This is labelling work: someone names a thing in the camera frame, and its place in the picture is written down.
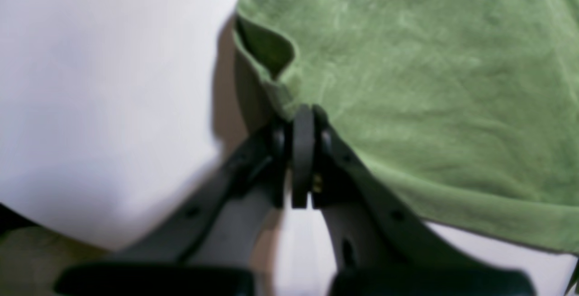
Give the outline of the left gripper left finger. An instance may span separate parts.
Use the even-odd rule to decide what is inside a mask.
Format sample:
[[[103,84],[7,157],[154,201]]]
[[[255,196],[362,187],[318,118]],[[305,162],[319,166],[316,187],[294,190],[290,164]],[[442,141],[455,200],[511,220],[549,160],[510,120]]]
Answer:
[[[67,269],[63,296],[254,296],[249,267],[268,214],[284,205],[292,165],[294,209],[304,207],[304,109],[250,136],[154,231],[101,261]]]

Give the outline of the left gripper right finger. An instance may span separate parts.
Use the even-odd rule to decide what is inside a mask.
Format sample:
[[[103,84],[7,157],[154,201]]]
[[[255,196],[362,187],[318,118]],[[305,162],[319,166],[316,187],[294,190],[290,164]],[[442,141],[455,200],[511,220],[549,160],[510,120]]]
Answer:
[[[303,106],[303,193],[321,211],[338,272],[331,296],[533,296],[525,273],[462,253],[364,166],[321,106]]]

